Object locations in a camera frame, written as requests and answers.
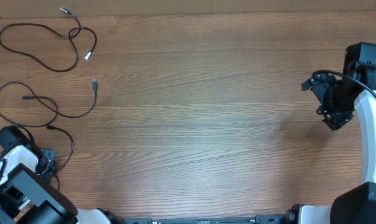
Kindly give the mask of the black cable silver USB plug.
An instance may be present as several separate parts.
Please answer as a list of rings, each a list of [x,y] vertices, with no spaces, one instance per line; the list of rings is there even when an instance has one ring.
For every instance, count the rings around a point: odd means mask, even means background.
[[[74,39],[76,37],[79,36],[79,34],[83,31],[83,30],[86,30],[88,32],[90,32],[93,37],[94,37],[94,42],[93,42],[93,46],[92,48],[84,55],[84,59],[85,60],[89,60],[95,49],[96,49],[96,46],[97,46],[97,43],[98,43],[98,36],[96,35],[95,31],[89,27],[86,27],[86,26],[82,26],[81,25],[81,22],[79,20],[79,18],[74,15],[74,13],[72,13],[71,11],[69,11],[68,9],[66,9],[65,7],[60,7],[59,10],[61,10],[64,14],[72,17],[76,23],[77,23],[77,26],[76,27],[73,27],[71,28],[67,35],[63,35],[57,31],[55,31],[54,29],[52,29],[51,27],[49,26],[46,26],[46,25],[43,25],[43,24],[36,24],[36,23],[29,23],[29,22],[20,22],[20,23],[12,23],[12,24],[8,24],[6,26],[4,26],[1,30],[0,30],[0,46],[2,48],[4,48],[5,50],[9,51],[9,52],[12,52],[12,53],[15,53],[15,54],[19,54],[19,55],[23,55],[23,56],[26,56],[28,58],[31,58],[32,60],[38,62],[39,64],[41,64],[44,68],[52,71],[52,72],[57,72],[57,73],[65,73],[65,72],[69,72],[71,70],[73,70],[77,65],[78,65],[78,62],[79,62],[79,53],[78,53],[78,49],[76,48],[76,45],[74,43]],[[28,54],[26,52],[21,52],[21,51],[18,51],[18,50],[14,50],[10,47],[8,47],[7,45],[5,45],[3,42],[2,42],[2,37],[3,37],[3,34],[5,33],[5,31],[9,30],[10,28],[13,28],[13,27],[24,27],[24,26],[31,26],[31,27],[41,27],[53,34],[55,34],[56,36],[62,38],[62,39],[67,39],[69,41],[69,43],[71,44],[74,52],[75,52],[75,60],[73,62],[73,64],[68,67],[68,68],[64,68],[64,69],[55,69],[55,68],[52,68],[50,66],[48,66],[47,64],[45,64],[43,61],[41,61],[40,59],[38,59],[37,57],[35,57],[34,55],[32,54]]]

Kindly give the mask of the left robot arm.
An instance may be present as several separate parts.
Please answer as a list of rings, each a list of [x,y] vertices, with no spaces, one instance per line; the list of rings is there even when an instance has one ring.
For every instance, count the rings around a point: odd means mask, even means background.
[[[17,126],[0,130],[0,223],[122,223],[99,208],[79,210],[48,180],[52,156],[37,147],[30,132]]]

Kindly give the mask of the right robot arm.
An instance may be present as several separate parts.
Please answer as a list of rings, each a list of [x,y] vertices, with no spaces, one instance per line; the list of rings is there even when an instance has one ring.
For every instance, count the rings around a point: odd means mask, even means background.
[[[296,204],[277,223],[376,223],[376,44],[346,48],[342,72],[318,70],[301,85],[320,102],[316,110],[333,131],[358,115],[362,143],[359,186],[338,196],[330,206]]]

